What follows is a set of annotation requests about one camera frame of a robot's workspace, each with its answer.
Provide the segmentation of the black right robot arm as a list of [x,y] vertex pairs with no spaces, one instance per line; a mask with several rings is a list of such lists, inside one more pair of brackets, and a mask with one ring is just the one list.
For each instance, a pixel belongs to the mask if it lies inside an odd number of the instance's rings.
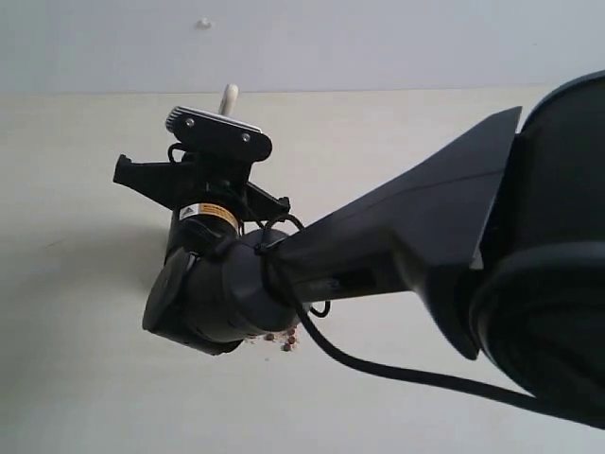
[[[171,214],[142,326],[208,355],[302,325],[335,361],[594,428],[604,425],[604,75],[572,79],[528,116],[494,113],[409,171],[287,234],[288,198],[250,180],[259,128],[176,107],[182,157],[120,156],[113,181]],[[316,303],[412,292],[465,358],[516,391],[353,357]]]

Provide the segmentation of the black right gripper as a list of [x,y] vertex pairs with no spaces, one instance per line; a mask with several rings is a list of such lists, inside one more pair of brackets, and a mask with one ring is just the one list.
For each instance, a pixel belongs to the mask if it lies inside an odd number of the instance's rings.
[[265,221],[289,212],[289,198],[275,198],[250,182],[251,165],[226,158],[188,156],[181,162],[134,163],[119,156],[113,181],[176,211],[189,203],[210,202],[232,210],[245,222]]

